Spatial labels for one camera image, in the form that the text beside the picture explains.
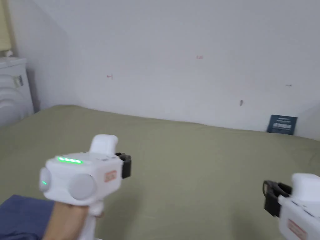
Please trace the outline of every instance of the red mark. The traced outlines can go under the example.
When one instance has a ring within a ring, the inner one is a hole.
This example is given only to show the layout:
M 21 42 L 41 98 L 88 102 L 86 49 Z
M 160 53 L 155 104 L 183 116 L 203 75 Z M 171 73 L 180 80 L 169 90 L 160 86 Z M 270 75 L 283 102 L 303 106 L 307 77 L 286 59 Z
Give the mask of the red mark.
M 104 174 L 104 182 L 110 182 L 117 178 L 117 171 L 113 170 Z

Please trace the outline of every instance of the blue fabric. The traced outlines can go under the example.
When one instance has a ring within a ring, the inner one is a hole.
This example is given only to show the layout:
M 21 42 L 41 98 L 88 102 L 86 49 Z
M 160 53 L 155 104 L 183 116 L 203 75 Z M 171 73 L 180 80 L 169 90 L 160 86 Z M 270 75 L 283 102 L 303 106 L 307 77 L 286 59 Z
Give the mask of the blue fabric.
M 11 196 L 0 205 L 0 240 L 42 239 L 53 204 L 53 201 Z

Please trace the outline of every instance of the orange label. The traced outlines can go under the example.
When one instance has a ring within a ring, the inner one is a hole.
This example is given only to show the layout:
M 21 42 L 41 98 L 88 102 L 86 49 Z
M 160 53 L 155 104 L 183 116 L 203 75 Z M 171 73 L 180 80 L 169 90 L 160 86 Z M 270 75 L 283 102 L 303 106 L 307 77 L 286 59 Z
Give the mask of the orange label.
M 113 170 L 111 172 L 107 172 L 106 174 L 104 174 L 104 182 L 110 182 L 116 178 L 117 178 L 117 171 L 116 170 Z
M 288 219 L 288 228 L 301 240 L 307 240 L 308 233 L 300 228 L 294 221 Z

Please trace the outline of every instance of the white wall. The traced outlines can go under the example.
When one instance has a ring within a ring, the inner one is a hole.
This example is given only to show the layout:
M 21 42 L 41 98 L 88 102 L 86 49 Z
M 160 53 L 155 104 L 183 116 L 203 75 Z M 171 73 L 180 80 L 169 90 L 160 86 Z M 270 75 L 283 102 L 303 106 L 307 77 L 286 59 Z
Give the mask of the white wall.
M 320 139 L 319 0 L 14 0 L 9 8 L 40 108 L 77 104 L 259 131 L 280 114 L 299 117 L 297 135 Z

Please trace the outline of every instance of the green led light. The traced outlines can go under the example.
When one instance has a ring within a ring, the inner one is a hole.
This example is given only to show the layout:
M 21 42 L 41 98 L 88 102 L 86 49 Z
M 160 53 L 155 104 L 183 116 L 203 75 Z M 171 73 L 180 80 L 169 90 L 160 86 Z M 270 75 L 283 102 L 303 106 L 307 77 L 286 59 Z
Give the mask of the green led light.
M 67 163 L 73 163 L 73 164 L 82 164 L 82 161 L 77 159 L 71 159 L 71 158 L 65 158 L 65 157 L 58 157 L 58 160 L 60 162 L 67 162 Z

